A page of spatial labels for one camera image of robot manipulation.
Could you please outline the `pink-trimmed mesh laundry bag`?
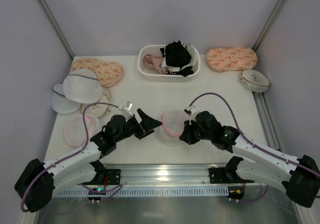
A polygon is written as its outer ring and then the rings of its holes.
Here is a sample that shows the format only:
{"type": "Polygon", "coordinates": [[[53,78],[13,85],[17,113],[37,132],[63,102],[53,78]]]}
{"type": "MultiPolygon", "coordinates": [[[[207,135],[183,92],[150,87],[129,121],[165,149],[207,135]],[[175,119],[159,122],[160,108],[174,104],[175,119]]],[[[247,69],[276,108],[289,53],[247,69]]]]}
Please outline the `pink-trimmed mesh laundry bag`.
{"type": "Polygon", "coordinates": [[[169,146],[178,146],[184,142],[180,136],[184,131],[184,123],[189,120],[189,115],[183,110],[168,110],[162,113],[159,128],[160,140],[169,146]]]}

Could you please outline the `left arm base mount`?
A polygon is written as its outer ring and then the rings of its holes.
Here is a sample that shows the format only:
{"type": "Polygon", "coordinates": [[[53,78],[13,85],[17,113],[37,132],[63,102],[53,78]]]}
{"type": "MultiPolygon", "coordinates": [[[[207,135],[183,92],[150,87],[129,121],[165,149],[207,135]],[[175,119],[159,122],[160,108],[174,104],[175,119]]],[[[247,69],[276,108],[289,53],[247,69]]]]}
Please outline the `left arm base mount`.
{"type": "Polygon", "coordinates": [[[119,185],[121,181],[120,169],[105,169],[96,173],[93,180],[85,182],[85,185],[119,185]]]}

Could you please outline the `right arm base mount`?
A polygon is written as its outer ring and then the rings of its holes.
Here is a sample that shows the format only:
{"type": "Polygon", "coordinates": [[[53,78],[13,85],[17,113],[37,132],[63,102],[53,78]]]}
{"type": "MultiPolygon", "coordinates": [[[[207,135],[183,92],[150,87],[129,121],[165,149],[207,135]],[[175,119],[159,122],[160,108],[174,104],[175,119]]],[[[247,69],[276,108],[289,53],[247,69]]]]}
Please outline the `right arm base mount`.
{"type": "Polygon", "coordinates": [[[208,168],[208,176],[210,184],[239,184],[241,179],[228,177],[224,167],[208,168]]]}

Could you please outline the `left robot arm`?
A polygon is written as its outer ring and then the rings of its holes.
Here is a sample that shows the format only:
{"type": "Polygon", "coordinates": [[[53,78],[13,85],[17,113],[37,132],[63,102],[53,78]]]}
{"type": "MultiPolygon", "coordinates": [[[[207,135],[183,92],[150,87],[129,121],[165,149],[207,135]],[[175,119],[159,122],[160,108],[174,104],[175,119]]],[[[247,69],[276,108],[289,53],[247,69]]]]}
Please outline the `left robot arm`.
{"type": "Polygon", "coordinates": [[[162,125],[141,109],[137,113],[141,121],[133,114],[112,116],[100,132],[63,157],[46,162],[31,160],[14,185],[21,198],[21,211],[37,212],[59,192],[99,179],[105,170],[100,159],[113,152],[118,142],[131,136],[141,140],[162,125]]]}

